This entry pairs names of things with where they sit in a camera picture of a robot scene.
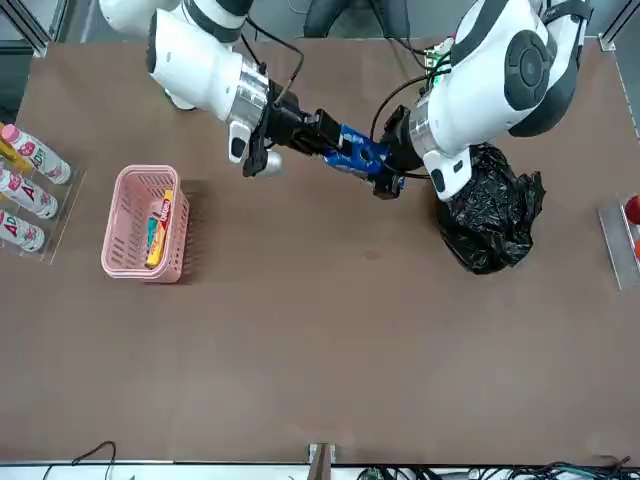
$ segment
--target brown table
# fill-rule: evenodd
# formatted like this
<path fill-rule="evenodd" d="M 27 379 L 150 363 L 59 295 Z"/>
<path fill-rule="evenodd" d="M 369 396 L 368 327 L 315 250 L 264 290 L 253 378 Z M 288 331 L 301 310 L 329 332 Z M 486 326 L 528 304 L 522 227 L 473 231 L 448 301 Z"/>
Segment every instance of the brown table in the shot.
<path fill-rule="evenodd" d="M 385 41 L 300 45 L 302 106 L 363 130 L 415 73 Z M 52 267 L 2 258 L 14 273 L 0 458 L 71 458 L 112 439 L 126 459 L 300 461 L 330 442 L 343 462 L 640 465 L 640 297 L 618 293 L 595 211 L 640 182 L 612 55 L 587 45 L 558 128 L 498 141 L 517 172 L 542 171 L 548 195 L 526 260 L 476 277 L 440 239 L 428 185 L 383 202 L 288 151 L 282 176 L 244 179 L 226 127 L 177 111 L 144 52 L 54 45 L 33 62 L 18 123 L 88 173 Z M 259 52 L 280 81 L 296 60 Z M 130 163 L 185 180 L 179 285 L 102 272 L 113 182 Z"/>

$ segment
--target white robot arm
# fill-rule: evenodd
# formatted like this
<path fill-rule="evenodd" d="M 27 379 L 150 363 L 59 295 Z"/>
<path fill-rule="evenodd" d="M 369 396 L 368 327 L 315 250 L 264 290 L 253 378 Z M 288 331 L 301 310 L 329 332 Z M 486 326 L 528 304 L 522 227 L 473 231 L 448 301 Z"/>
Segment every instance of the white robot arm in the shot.
<path fill-rule="evenodd" d="M 104 10 L 117 0 L 101 1 Z M 450 73 L 410 111 L 399 107 L 377 143 L 323 110 L 302 111 L 295 95 L 281 95 L 282 86 L 233 52 L 252 3 L 183 0 L 172 13 L 159 9 L 148 51 L 149 73 L 172 96 L 229 123 L 229 159 L 245 160 L 245 176 L 281 168 L 268 139 L 323 155 L 383 198 L 397 197 L 403 174 L 424 165 L 444 201 L 471 178 L 470 145 L 505 131 L 538 135 L 564 116 L 591 16 L 588 0 L 543 0 L 535 10 L 530 0 L 478 0 L 459 25 Z"/>
<path fill-rule="evenodd" d="M 546 3 L 540 17 L 528 0 L 477 1 L 451 47 L 451 73 L 411 112 L 413 146 L 442 200 L 471 177 L 469 145 L 538 135 L 564 116 L 591 9 Z"/>

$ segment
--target plastic basket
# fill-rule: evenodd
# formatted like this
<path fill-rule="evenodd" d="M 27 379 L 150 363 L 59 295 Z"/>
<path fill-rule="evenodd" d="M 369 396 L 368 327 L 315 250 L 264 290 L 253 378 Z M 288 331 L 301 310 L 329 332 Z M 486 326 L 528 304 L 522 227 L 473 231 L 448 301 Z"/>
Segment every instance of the plastic basket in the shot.
<path fill-rule="evenodd" d="M 173 208 L 160 264 L 145 267 L 147 222 L 160 210 L 167 189 L 173 190 Z M 173 283 L 182 273 L 189 202 L 180 189 L 178 173 L 167 165 L 130 165 L 116 179 L 109 223 L 102 245 L 102 268 L 113 278 Z"/>

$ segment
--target cable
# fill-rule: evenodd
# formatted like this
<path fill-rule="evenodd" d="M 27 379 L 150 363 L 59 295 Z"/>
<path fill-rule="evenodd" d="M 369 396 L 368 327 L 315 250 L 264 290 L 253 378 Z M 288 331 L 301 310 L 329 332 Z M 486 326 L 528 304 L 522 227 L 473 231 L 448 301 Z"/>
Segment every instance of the cable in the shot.
<path fill-rule="evenodd" d="M 387 106 L 387 104 L 391 101 L 391 99 L 393 97 L 395 97 L 398 93 L 400 93 L 405 88 L 407 88 L 407 87 L 409 87 L 409 86 L 411 86 L 411 85 L 413 85 L 415 83 L 421 82 L 423 80 L 429 81 L 433 77 L 436 77 L 438 75 L 444 75 L 445 73 L 449 73 L 449 72 L 451 72 L 451 70 L 445 70 L 445 71 L 442 71 L 442 72 L 435 72 L 434 71 L 434 72 L 428 73 L 426 75 L 420 75 L 419 77 L 413 78 L 413 79 L 409 80 L 408 82 L 403 83 L 398 88 L 396 88 L 393 92 L 391 92 L 387 96 L 387 98 L 384 99 L 384 101 L 382 102 L 380 107 L 378 107 L 378 111 L 376 112 L 376 114 L 373 117 L 373 122 L 371 124 L 371 131 L 369 133 L 369 139 L 373 140 L 373 134 L 374 134 L 375 129 L 376 129 L 376 123 L 378 121 L 378 117 L 382 113 L 382 110 L 384 109 L 384 107 Z M 396 170 L 395 168 L 393 168 L 392 166 L 388 165 L 387 163 L 383 163 L 383 166 L 387 170 L 390 170 L 393 173 L 396 173 L 398 175 L 402 175 L 402 176 L 407 177 L 407 178 L 416 178 L 416 179 L 420 179 L 420 180 L 427 180 L 427 179 L 431 178 L 431 175 L 429 175 L 429 174 L 401 172 L 400 170 Z"/>
<path fill-rule="evenodd" d="M 420 68 L 425 69 L 426 65 L 423 65 L 418 57 L 416 57 L 416 49 L 411 45 L 411 22 L 409 21 L 409 7 L 407 6 L 407 0 L 404 0 L 404 22 L 407 27 L 407 46 L 408 50 L 411 52 L 411 56 L 414 58 L 416 63 L 420 65 Z"/>
<path fill-rule="evenodd" d="M 400 44 L 401 46 L 403 46 L 404 48 L 406 48 L 409 53 L 411 53 L 411 56 L 413 57 L 413 59 L 416 61 L 416 63 L 418 64 L 418 66 L 421 69 L 425 69 L 425 65 L 420 61 L 420 59 L 416 56 L 416 53 L 420 54 L 420 55 L 426 55 L 426 53 L 423 50 L 418 50 L 417 48 L 413 48 L 413 46 L 411 46 L 411 44 L 405 44 L 402 42 L 402 40 L 400 40 L 397 37 L 393 37 L 393 40 L 395 40 L 396 42 L 398 42 L 398 44 Z"/>
<path fill-rule="evenodd" d="M 91 455 L 94 455 L 94 454 L 98 453 L 100 450 L 102 450 L 106 446 L 110 446 L 111 450 L 112 450 L 111 451 L 111 460 L 109 461 L 109 464 L 107 465 L 107 470 L 104 472 L 104 480 L 108 480 L 109 471 L 111 470 L 111 467 L 113 467 L 113 465 L 116 463 L 116 443 L 112 442 L 111 440 L 107 440 L 106 442 L 102 442 L 100 445 L 98 445 L 97 447 L 89 450 L 87 453 L 83 453 L 79 457 L 74 458 L 73 460 L 71 460 L 71 466 L 75 467 L 80 462 L 82 462 L 83 460 L 87 459 Z M 49 465 L 47 470 L 44 472 L 44 476 L 42 477 L 42 480 L 47 480 L 47 477 L 49 476 L 49 473 L 51 472 L 51 470 L 53 469 L 54 466 L 55 465 Z"/>
<path fill-rule="evenodd" d="M 297 13 L 298 15 L 306 15 L 307 13 L 309 13 L 308 8 L 306 12 L 303 12 L 302 10 L 296 10 L 295 8 L 293 8 L 293 5 L 291 5 L 291 0 L 287 0 L 287 2 L 289 2 L 289 8 L 293 13 Z"/>
<path fill-rule="evenodd" d="M 445 62 L 447 61 L 448 57 L 449 57 L 450 53 L 446 53 L 445 55 L 443 55 L 442 57 L 440 57 L 440 60 L 438 60 L 438 63 L 436 63 L 435 67 L 433 68 L 433 70 L 425 75 L 420 75 L 419 77 L 413 78 L 411 80 L 409 80 L 408 82 L 403 83 L 402 85 L 400 85 L 398 88 L 396 88 L 393 92 L 391 92 L 387 98 L 384 99 L 384 101 L 382 102 L 382 104 L 380 105 L 380 107 L 378 107 L 378 110 L 376 111 L 376 114 L 373 117 L 373 122 L 371 122 L 371 130 L 369 131 L 369 139 L 373 140 L 373 134 L 375 133 L 375 129 L 376 129 L 376 123 L 378 121 L 378 117 L 380 116 L 380 113 L 382 113 L 382 110 L 384 109 L 384 107 L 387 106 L 387 103 L 389 103 L 391 101 L 391 99 L 393 97 L 395 97 L 398 93 L 400 93 L 402 90 L 404 90 L 405 88 L 416 84 L 418 82 L 421 82 L 423 80 L 426 81 L 430 81 L 432 78 L 435 78 L 439 75 L 444 75 L 446 73 L 451 73 L 451 70 L 443 70 L 441 72 L 438 71 L 438 69 L 445 64 Z"/>
<path fill-rule="evenodd" d="M 256 65 L 260 65 L 260 60 L 258 60 L 258 57 L 253 51 L 253 48 L 251 48 L 251 45 L 249 45 L 249 42 L 247 42 L 244 33 L 240 34 L 240 39 L 242 40 L 242 43 L 244 43 L 244 46 L 247 48 L 247 51 L 249 52 L 249 55 L 251 55 L 251 58 L 253 58 L 253 61 L 256 62 Z"/>
<path fill-rule="evenodd" d="M 287 47 L 289 50 L 293 50 L 298 55 L 300 55 L 300 61 L 298 62 L 298 66 L 293 71 L 293 73 L 289 77 L 289 81 L 284 86 L 284 88 L 280 92 L 280 95 L 278 95 L 278 98 L 276 98 L 276 101 L 274 102 L 275 105 L 279 105 L 280 101 L 284 98 L 284 96 L 287 94 L 287 92 L 291 88 L 291 85 L 293 85 L 293 82 L 296 80 L 296 77 L 298 76 L 298 73 L 300 73 L 300 69 L 302 68 L 302 65 L 304 64 L 304 53 L 302 53 L 302 51 L 299 48 L 295 47 L 294 45 L 291 45 L 290 43 L 285 42 L 284 40 L 276 37 L 275 35 L 267 32 L 262 27 L 258 26 L 256 24 L 256 22 L 254 22 L 249 15 L 247 15 L 247 23 L 249 25 L 251 25 L 256 31 L 262 33 L 263 35 L 269 37 L 271 40 L 274 40 L 274 41 L 278 42 L 280 45 L 283 45 L 283 46 Z"/>
<path fill-rule="evenodd" d="M 44 476 L 42 477 L 42 480 L 47 480 L 47 477 L 49 476 L 49 472 L 51 472 L 52 468 L 53 468 L 53 465 L 49 465 L 49 467 L 47 468 L 47 471 L 44 472 Z"/>

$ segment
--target black cable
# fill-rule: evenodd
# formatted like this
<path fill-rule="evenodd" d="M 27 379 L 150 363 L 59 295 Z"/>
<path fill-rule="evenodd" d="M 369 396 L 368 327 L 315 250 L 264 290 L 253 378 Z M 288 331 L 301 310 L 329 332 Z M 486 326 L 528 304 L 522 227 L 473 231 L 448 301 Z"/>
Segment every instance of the black cable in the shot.
<path fill-rule="evenodd" d="M 382 22 L 382 13 L 380 12 L 380 10 L 378 9 L 378 6 L 376 5 L 375 1 L 369 2 L 371 5 L 371 8 L 373 8 L 373 11 L 376 15 L 376 18 L 378 19 L 378 21 Z M 405 24 L 407 27 L 407 42 L 405 43 L 402 39 L 400 39 L 399 37 L 395 36 L 392 34 L 391 38 L 393 40 L 395 40 L 396 42 L 398 42 L 399 45 L 401 45 L 402 47 L 406 48 L 407 50 L 409 50 L 409 52 L 411 53 L 411 56 L 413 57 L 413 59 L 416 61 L 416 63 L 418 64 L 418 66 L 424 70 L 425 69 L 425 65 L 420 61 L 420 59 L 418 57 L 416 57 L 416 54 L 419 55 L 426 55 L 425 50 L 420 50 L 419 48 L 413 48 L 413 45 L 411 45 L 411 39 L 409 38 L 411 36 L 410 34 L 410 30 L 411 30 L 411 24 L 409 22 L 409 9 L 407 7 L 407 0 L 405 0 L 404 2 L 404 11 L 405 11 Z"/>
<path fill-rule="evenodd" d="M 425 68 L 427 68 L 427 67 L 426 67 L 426 65 L 425 65 L 424 63 L 422 63 L 422 62 L 420 61 L 420 59 L 416 56 L 416 53 L 417 53 L 417 54 L 420 54 L 420 55 L 426 55 L 426 53 L 425 53 L 423 50 L 418 50 L 417 48 L 413 48 L 413 46 L 412 46 L 410 43 L 409 43 L 409 44 L 405 44 L 404 42 L 402 42 L 402 40 L 400 40 L 400 39 L 399 39 L 399 38 L 397 38 L 397 37 L 393 37 L 393 39 L 394 39 L 396 42 L 398 42 L 398 44 L 400 44 L 402 47 L 406 48 L 406 49 L 409 51 L 409 53 L 411 54 L 411 56 L 413 57 L 413 59 L 416 61 L 416 63 L 418 64 L 418 66 L 419 66 L 422 70 L 424 70 Z"/>
<path fill-rule="evenodd" d="M 387 106 L 387 104 L 391 101 L 391 99 L 396 96 L 398 93 L 400 93 L 402 90 L 404 90 L 405 88 L 421 82 L 423 80 L 429 81 L 432 77 L 438 76 L 438 75 L 443 75 L 445 73 L 449 73 L 451 70 L 445 70 L 443 72 L 431 72 L 429 74 L 426 75 L 420 75 L 419 77 L 413 78 L 411 80 L 409 80 L 408 82 L 403 83 L 402 85 L 400 85 L 398 88 L 396 88 L 393 92 L 391 92 L 389 94 L 389 96 L 387 96 L 387 98 L 384 99 L 384 101 L 382 102 L 382 104 L 380 105 L 380 107 L 378 107 L 378 111 L 376 112 L 376 114 L 373 117 L 373 122 L 371 124 L 371 131 L 369 133 L 369 138 L 371 140 L 373 140 L 373 134 L 375 132 L 376 129 L 376 123 L 378 121 L 378 117 L 380 117 L 380 114 L 382 113 L 382 110 L 384 109 L 384 107 Z M 402 175 L 403 177 L 407 177 L 407 178 L 416 178 L 419 180 L 428 180 L 431 178 L 431 175 L 426 174 L 426 173 L 411 173 L 411 172 L 402 172 L 400 170 L 396 170 L 395 168 L 393 168 L 392 166 L 390 166 L 387 163 L 383 163 L 384 168 L 386 168 L 387 170 L 390 170 L 391 172 L 398 174 L 398 175 Z"/>
<path fill-rule="evenodd" d="M 298 76 L 298 73 L 300 73 L 300 69 L 302 68 L 302 65 L 304 64 L 304 53 L 302 53 L 302 51 L 299 48 L 297 48 L 296 46 L 291 45 L 290 43 L 285 42 L 281 38 L 278 38 L 275 35 L 267 32 L 265 29 L 263 29 L 262 27 L 257 25 L 256 22 L 254 22 L 249 15 L 247 15 L 247 23 L 249 25 L 251 25 L 257 32 L 262 33 L 263 35 L 269 37 L 271 40 L 274 40 L 274 41 L 278 42 L 280 45 L 283 45 L 283 46 L 287 47 L 289 50 L 292 50 L 292 51 L 296 52 L 298 55 L 300 55 L 300 61 L 298 62 L 298 66 L 293 71 L 293 73 L 289 77 L 289 81 L 284 86 L 284 88 L 280 92 L 280 95 L 278 95 L 278 98 L 276 98 L 276 101 L 274 102 L 276 105 L 278 105 L 280 103 L 280 100 L 282 100 L 284 98 L 286 93 L 291 88 L 291 85 L 293 85 L 293 82 L 295 81 L 296 77 Z"/>
<path fill-rule="evenodd" d="M 400 470 L 399 468 L 394 468 L 393 470 L 396 471 L 396 478 L 398 478 L 398 474 L 400 474 L 402 476 L 402 478 L 404 478 L 404 480 L 410 480 L 409 476 L 404 473 L 402 470 Z"/>
<path fill-rule="evenodd" d="M 427 66 L 423 65 L 420 60 L 418 60 L 418 57 L 416 57 L 416 51 L 413 48 L 413 45 L 411 45 L 411 22 L 409 21 L 409 7 L 407 5 L 407 0 L 404 0 L 404 21 L 407 27 L 407 46 L 409 47 L 408 50 L 409 52 L 411 52 L 411 56 L 414 58 L 416 63 L 420 65 L 420 68 L 426 69 Z"/>
<path fill-rule="evenodd" d="M 411 80 L 409 80 L 408 82 L 403 83 L 402 85 L 400 85 L 398 88 L 396 88 L 393 92 L 391 92 L 387 98 L 384 99 L 384 101 L 382 102 L 382 104 L 380 105 L 380 107 L 378 107 L 378 110 L 376 111 L 376 114 L 373 117 L 373 122 L 371 122 L 371 130 L 369 131 L 369 139 L 373 140 L 373 134 L 375 133 L 376 130 L 376 123 L 378 122 L 378 117 L 380 116 L 380 114 L 382 113 L 382 110 L 384 109 L 384 107 L 387 106 L 387 104 L 391 101 L 391 99 L 393 97 L 395 97 L 398 93 L 400 93 L 402 90 L 404 90 L 407 87 L 410 87 L 411 85 L 414 85 L 418 82 L 421 82 L 423 80 L 426 80 L 427 82 L 430 81 L 432 78 L 437 77 L 439 75 L 444 75 L 445 73 L 450 73 L 451 70 L 444 70 L 439 72 L 438 69 L 447 61 L 447 58 L 449 56 L 449 53 L 443 55 L 442 57 L 440 57 L 440 60 L 438 60 L 438 63 L 436 63 L 435 67 L 433 68 L 433 70 L 425 75 L 420 75 L 419 77 L 413 78 Z"/>
<path fill-rule="evenodd" d="M 486 472 L 488 472 L 488 471 L 489 471 L 489 470 L 485 470 L 485 471 L 482 473 L 482 475 L 480 476 L 480 479 L 479 479 L 479 480 L 491 480 L 493 477 L 495 477 L 495 476 L 498 474 L 498 472 L 501 472 L 501 471 L 502 471 L 502 469 L 501 469 L 501 468 L 497 468 L 495 472 L 493 472 L 491 475 L 487 476 L 487 478 L 484 478 L 484 474 L 485 474 Z"/>
<path fill-rule="evenodd" d="M 258 60 L 258 57 L 253 51 L 253 48 L 251 48 L 251 45 L 249 45 L 249 42 L 247 42 L 247 39 L 245 38 L 244 33 L 240 34 L 240 39 L 242 40 L 242 43 L 244 43 L 244 46 L 249 51 L 249 55 L 251 55 L 251 58 L 253 58 L 253 61 L 256 62 L 256 65 L 260 65 L 260 60 Z"/>
<path fill-rule="evenodd" d="M 49 465 L 49 467 L 47 468 L 47 471 L 44 472 L 44 476 L 42 477 L 42 480 L 47 480 L 47 477 L 49 476 L 49 472 L 51 472 L 52 468 L 53 468 L 53 465 Z"/>
<path fill-rule="evenodd" d="M 100 450 L 102 450 L 106 446 L 110 446 L 111 450 L 112 450 L 111 451 L 111 460 L 109 461 L 109 464 L 107 465 L 107 470 L 104 472 L 104 480 L 108 480 L 109 471 L 111 470 L 111 467 L 113 467 L 113 465 L 116 463 L 116 443 L 112 442 L 111 440 L 107 440 L 106 442 L 102 442 L 100 445 L 98 445 L 97 447 L 89 450 L 87 453 L 83 453 L 79 457 L 74 458 L 73 460 L 71 460 L 71 466 L 75 467 L 80 462 L 82 462 L 83 460 L 87 459 L 91 455 L 94 455 L 94 454 L 98 453 Z M 44 472 L 44 476 L 42 477 L 42 480 L 47 480 L 47 477 L 49 476 L 49 473 L 51 472 L 51 470 L 53 469 L 54 466 L 55 465 L 49 465 L 47 470 Z"/>

